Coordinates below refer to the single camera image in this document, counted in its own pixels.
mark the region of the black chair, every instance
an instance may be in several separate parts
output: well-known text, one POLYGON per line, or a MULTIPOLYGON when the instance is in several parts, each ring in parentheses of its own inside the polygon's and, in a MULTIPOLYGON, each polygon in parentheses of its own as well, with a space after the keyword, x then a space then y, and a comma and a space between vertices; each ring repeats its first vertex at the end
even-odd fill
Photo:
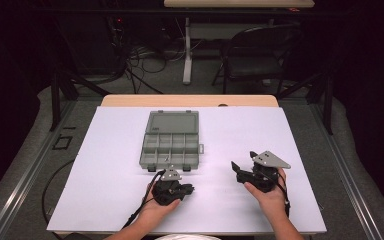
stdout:
POLYGON ((223 94, 228 81, 279 79, 279 94, 288 56, 302 39, 297 26, 257 27, 236 34, 223 44, 222 64, 212 82, 214 86, 224 68, 223 94))

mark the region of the white paper sheet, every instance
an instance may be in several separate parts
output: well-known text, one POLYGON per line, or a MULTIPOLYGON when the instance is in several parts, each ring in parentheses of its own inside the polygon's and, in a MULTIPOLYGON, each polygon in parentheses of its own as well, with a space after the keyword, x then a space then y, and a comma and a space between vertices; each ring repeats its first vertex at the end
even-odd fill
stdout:
POLYGON ((139 165, 150 111, 199 111, 205 152, 198 170, 179 171, 195 187, 155 233, 262 234, 272 229, 257 201, 236 182, 231 161, 251 171, 249 152, 269 150, 288 162, 290 219, 303 233, 326 227, 281 108, 98 107, 48 230, 116 232, 139 207, 155 173, 139 165))

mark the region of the table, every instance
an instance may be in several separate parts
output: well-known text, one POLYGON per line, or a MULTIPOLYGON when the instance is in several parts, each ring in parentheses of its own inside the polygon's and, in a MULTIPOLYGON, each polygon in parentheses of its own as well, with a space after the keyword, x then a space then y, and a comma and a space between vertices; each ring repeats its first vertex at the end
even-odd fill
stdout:
POLYGON ((236 182, 230 166, 230 161, 235 161, 241 168, 249 169, 250 150, 271 150, 292 165, 286 170, 291 221, 303 234, 326 232, 286 117, 276 99, 237 95, 105 97, 47 229, 58 233, 118 231, 139 206, 145 186, 154 175, 139 165, 149 112, 185 108, 199 111, 200 142, 205 145, 198 169, 179 171, 183 176, 181 183, 193 184, 195 191, 152 234, 273 233, 257 201, 236 182), (217 107, 219 104, 229 106, 217 107))
MULTIPOLYGON (((313 0, 164 0, 165 7, 174 8, 311 8, 314 6, 313 0)), ((191 38, 198 39, 231 39, 236 33, 256 25, 235 24, 231 28, 220 26, 220 24, 196 24, 193 26, 189 18, 185 24, 185 68, 183 72, 183 84, 191 83, 192 54, 191 38)))

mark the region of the hand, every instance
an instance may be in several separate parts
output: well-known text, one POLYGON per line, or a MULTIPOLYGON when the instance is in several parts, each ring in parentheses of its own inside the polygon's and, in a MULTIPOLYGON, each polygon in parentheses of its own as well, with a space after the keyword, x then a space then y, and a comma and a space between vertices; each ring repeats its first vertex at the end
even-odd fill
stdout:
POLYGON ((177 208, 180 203, 180 199, 176 199, 167 206, 161 206, 158 204, 153 199, 154 196, 152 195, 152 189, 154 188, 154 185, 152 185, 146 198, 147 203, 143 206, 139 213, 138 219, 136 220, 136 222, 140 223, 146 228, 149 228, 149 231, 156 228, 169 213, 177 208))
MULTIPOLYGON (((286 174, 282 168, 278 169, 279 174, 286 181, 286 174)), ((279 177, 279 184, 285 188, 285 182, 279 177)), ((285 196, 283 195, 282 190, 276 185, 275 188, 267 193, 264 193, 258 190, 254 185, 249 182, 244 184, 245 188, 257 199, 261 210, 267 216, 269 221, 276 216, 286 216, 285 213, 285 196)))

